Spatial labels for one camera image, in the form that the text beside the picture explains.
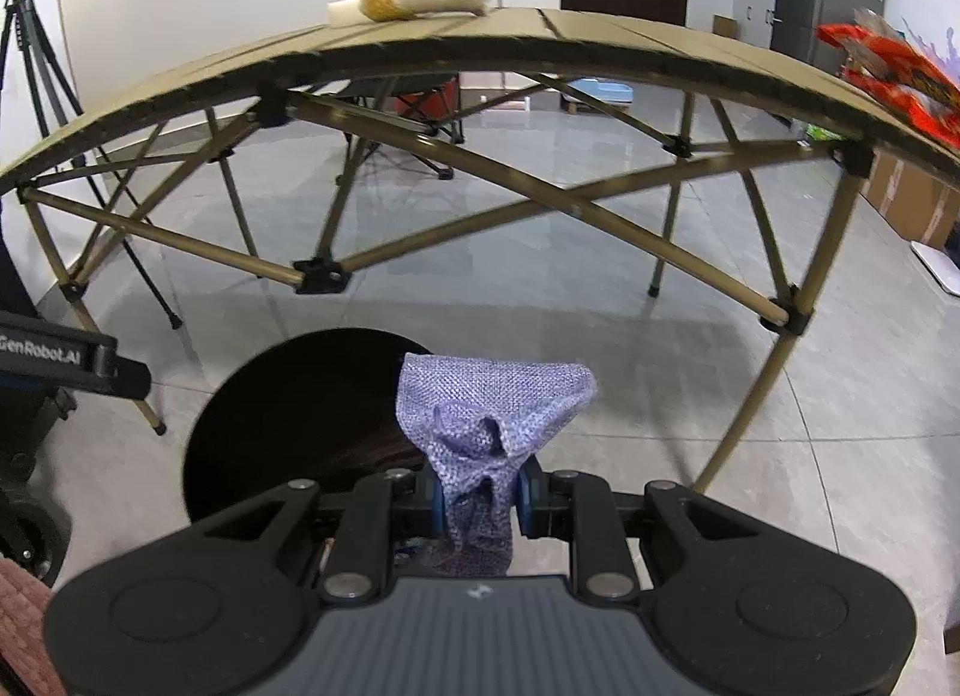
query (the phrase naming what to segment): cardboard box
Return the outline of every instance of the cardboard box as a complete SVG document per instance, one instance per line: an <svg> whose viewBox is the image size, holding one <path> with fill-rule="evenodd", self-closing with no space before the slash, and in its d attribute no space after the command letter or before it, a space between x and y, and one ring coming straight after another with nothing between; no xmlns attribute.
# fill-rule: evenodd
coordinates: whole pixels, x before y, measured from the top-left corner
<svg viewBox="0 0 960 696"><path fill-rule="evenodd" d="M740 34L740 26L736 23L736 19L714 15L713 34L723 35L724 38L733 38L736 40L736 37Z"/></svg>
<svg viewBox="0 0 960 696"><path fill-rule="evenodd" d="M938 250L960 212L958 191L885 153L878 153L874 160L865 194L899 237Z"/></svg>

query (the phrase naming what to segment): tile floor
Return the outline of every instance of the tile floor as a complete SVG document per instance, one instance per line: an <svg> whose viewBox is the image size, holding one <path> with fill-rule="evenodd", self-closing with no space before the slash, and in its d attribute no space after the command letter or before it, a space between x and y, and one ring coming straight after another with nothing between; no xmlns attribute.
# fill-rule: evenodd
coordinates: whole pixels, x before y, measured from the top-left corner
<svg viewBox="0 0 960 696"><path fill-rule="evenodd" d="M679 95L646 88L637 114L674 129ZM731 108L743 138L785 137L765 114ZM717 140L702 103L695 140ZM467 145L560 185L666 163L654 143L592 115L493 111ZM343 141L293 124L233 158L261 254L288 262L312 250L339 172ZM144 190L150 172L138 175ZM800 278L836 178L832 164L758 174L789 271ZM484 182L427 177L391 151L363 171L337 251L510 199ZM659 228L666 189L608 201ZM241 248L219 173L206 167L154 215L157 224ZM770 289L760 236L736 177L686 185L681 245L755 288ZM124 353L147 362L170 425L157 437L130 404L80 396L51 433L37 483L72 514L64 579L186 522L179 468L190 427L239 365L285 338L336 325L381 327L436 352L580 360L600 394L542 452L613 488L689 480L707 461L771 344L744 309L678 271L647 298L653 262L571 218L536 218L370 269L344 295L304 298L231 269L136 242L184 317L171 332L127 261L115 258L89 304ZM897 693L960 694L944 658L944 623L960 621L960 311L904 242L860 201L818 314L745 443L712 488L720 500L893 577L920 636ZM524 543L520 572L563 569L560 544Z"/></svg>

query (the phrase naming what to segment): bolt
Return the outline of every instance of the bolt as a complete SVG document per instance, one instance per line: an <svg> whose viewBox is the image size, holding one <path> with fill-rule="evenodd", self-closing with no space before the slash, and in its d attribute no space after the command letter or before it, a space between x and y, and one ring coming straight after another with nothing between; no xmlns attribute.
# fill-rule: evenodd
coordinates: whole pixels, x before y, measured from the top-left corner
<svg viewBox="0 0 960 696"><path fill-rule="evenodd" d="M323 582L323 589L334 598L360 598L373 589L373 583L363 574L342 571L327 577Z"/></svg>
<svg viewBox="0 0 960 696"><path fill-rule="evenodd" d="M587 580L587 590L600 598L623 598L634 589L634 581L626 574L602 571Z"/></svg>

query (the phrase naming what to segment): tile grout line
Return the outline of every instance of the tile grout line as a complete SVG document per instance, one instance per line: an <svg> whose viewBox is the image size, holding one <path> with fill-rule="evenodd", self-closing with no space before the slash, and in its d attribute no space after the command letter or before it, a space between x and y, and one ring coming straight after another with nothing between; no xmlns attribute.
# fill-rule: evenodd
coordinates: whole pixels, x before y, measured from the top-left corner
<svg viewBox="0 0 960 696"><path fill-rule="evenodd" d="M824 472L820 471L820 459L817 458L817 450L813 446L813 438L810 437L810 428L806 424L806 417L803 415L803 409L800 408L800 399L797 397L797 391L793 389L793 380L790 379L790 374L787 372L786 368L784 369L784 377L786 377L786 383L790 386L790 394L793 395L794 403L797 404L797 411L800 413L800 422L803 423L803 430L806 432L806 443L810 445L810 454L813 456L813 464L817 466L817 478L820 480L820 489L824 493L824 504L827 504L827 517L830 520L830 531L833 533L833 547L836 550L837 554L840 553L840 541L837 538L837 526L833 521L833 509L830 508L830 498L827 494L827 483L824 483Z"/></svg>

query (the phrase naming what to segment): cleaning cloth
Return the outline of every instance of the cleaning cloth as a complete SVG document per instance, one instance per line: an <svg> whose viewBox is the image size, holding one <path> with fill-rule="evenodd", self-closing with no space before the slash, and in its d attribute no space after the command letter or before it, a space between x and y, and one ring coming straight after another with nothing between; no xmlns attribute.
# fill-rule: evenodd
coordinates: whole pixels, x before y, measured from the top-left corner
<svg viewBox="0 0 960 696"><path fill-rule="evenodd" d="M595 391L584 365L408 354L397 422L437 472L447 528L421 563L446 576L506 574L517 472Z"/></svg>

